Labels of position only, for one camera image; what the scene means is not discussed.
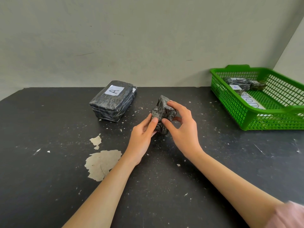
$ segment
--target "person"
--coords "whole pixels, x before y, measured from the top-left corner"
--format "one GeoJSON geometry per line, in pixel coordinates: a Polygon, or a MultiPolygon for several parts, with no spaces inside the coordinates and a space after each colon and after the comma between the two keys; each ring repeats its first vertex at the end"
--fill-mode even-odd
{"type": "MultiPolygon", "coordinates": [[[[250,227],[304,227],[303,206],[292,202],[284,204],[210,157],[199,144],[196,122],[192,119],[191,111],[174,101],[169,101],[168,105],[181,115],[181,118],[173,119],[180,122],[179,129],[169,120],[162,119],[175,145],[231,203],[250,227]]],[[[151,137],[155,134],[158,119],[151,117],[150,113],[133,128],[125,153],[63,228],[111,226],[127,180],[146,153],[151,137]]]]}

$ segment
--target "person's right hand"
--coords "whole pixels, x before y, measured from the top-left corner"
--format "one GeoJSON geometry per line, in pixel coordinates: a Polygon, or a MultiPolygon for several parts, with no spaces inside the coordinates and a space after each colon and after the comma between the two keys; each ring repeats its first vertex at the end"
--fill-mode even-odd
{"type": "Polygon", "coordinates": [[[162,123],[170,131],[173,141],[178,149],[189,158],[192,152],[203,151],[197,137],[196,122],[193,120],[191,111],[175,101],[169,101],[167,104],[176,109],[180,117],[173,118],[173,121],[179,121],[181,126],[175,128],[168,119],[162,119],[162,123]]]}

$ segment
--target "forearm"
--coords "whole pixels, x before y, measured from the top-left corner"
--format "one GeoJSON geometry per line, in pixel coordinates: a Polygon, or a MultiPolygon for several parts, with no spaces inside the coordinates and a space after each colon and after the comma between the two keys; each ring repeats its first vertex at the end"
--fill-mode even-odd
{"type": "Polygon", "coordinates": [[[123,155],[63,227],[110,227],[117,204],[134,167],[135,163],[123,155]]]}
{"type": "Polygon", "coordinates": [[[281,201],[197,149],[188,159],[231,203],[250,227],[264,227],[281,201]]]}

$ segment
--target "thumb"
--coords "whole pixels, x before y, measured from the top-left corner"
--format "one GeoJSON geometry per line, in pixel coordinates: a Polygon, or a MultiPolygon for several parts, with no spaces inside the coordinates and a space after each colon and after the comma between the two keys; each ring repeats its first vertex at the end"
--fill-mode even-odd
{"type": "Polygon", "coordinates": [[[170,122],[168,119],[163,118],[162,123],[170,131],[171,135],[173,135],[176,132],[177,129],[175,128],[175,126],[173,126],[172,122],[170,122]]]}
{"type": "Polygon", "coordinates": [[[152,133],[155,130],[155,127],[156,127],[157,123],[158,123],[158,119],[157,118],[152,118],[151,122],[149,123],[149,126],[148,126],[148,128],[146,130],[146,133],[150,137],[152,137],[152,133]]]}

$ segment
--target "person's left hand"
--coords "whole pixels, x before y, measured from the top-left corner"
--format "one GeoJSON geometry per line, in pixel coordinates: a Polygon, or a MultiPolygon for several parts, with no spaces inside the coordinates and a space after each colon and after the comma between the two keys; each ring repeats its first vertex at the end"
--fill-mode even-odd
{"type": "Polygon", "coordinates": [[[141,161],[150,145],[151,137],[156,133],[154,129],[158,123],[158,119],[153,118],[151,120],[151,117],[152,114],[150,113],[139,125],[133,127],[129,145],[124,153],[124,156],[131,158],[136,165],[141,161]]]}

